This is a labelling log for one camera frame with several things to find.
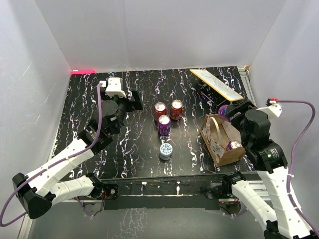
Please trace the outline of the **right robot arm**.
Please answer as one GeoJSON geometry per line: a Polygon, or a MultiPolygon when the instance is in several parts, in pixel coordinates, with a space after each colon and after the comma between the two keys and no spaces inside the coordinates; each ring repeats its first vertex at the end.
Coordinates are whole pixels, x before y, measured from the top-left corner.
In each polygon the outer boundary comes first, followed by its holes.
{"type": "Polygon", "coordinates": [[[223,177],[222,192],[229,198],[237,197],[246,206],[262,227],[266,239],[317,239],[319,231],[302,212],[291,185],[296,146],[312,124],[316,110],[310,102],[296,101],[310,106],[312,116],[294,143],[288,162],[282,148],[270,139],[270,119],[281,115],[282,103],[288,100],[269,98],[264,108],[258,108],[244,99],[219,108],[218,115],[240,132],[241,144],[263,181],[271,204],[252,189],[240,172],[223,177]]]}

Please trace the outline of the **canvas tote bag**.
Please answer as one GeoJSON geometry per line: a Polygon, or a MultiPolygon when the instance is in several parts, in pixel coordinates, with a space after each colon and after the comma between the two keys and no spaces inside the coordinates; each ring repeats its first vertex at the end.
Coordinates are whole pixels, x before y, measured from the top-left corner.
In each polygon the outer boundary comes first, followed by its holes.
{"type": "Polygon", "coordinates": [[[206,115],[200,134],[217,167],[237,162],[245,156],[243,147],[226,150],[229,141],[241,142],[240,132],[231,123],[222,120],[219,115],[206,115]]]}

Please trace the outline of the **red cola can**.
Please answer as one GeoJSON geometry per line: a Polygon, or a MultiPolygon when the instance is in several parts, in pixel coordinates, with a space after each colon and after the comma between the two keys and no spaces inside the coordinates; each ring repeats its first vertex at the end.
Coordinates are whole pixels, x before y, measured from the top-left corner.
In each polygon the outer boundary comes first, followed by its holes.
{"type": "Polygon", "coordinates": [[[155,121],[158,121],[159,117],[162,115],[166,115],[167,108],[166,105],[163,102],[158,102],[154,106],[154,112],[155,112],[155,121]]]}
{"type": "Polygon", "coordinates": [[[181,115],[182,115],[182,102],[180,100],[174,100],[171,103],[170,107],[170,118],[172,120],[180,120],[181,115]]]}

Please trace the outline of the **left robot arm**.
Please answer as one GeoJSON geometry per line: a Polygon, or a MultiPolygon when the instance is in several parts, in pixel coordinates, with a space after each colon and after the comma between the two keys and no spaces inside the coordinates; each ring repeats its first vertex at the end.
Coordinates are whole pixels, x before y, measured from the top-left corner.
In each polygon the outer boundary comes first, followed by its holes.
{"type": "Polygon", "coordinates": [[[81,196],[93,199],[103,193],[103,183],[94,173],[77,179],[62,181],[62,178],[88,159],[105,149],[112,136],[119,134],[129,112],[141,111],[142,100],[137,90],[132,98],[115,94],[101,95],[98,91],[98,109],[88,125],[72,142],[50,161],[28,174],[18,173],[13,179],[15,195],[31,219],[37,219],[60,202],[81,196]]]}

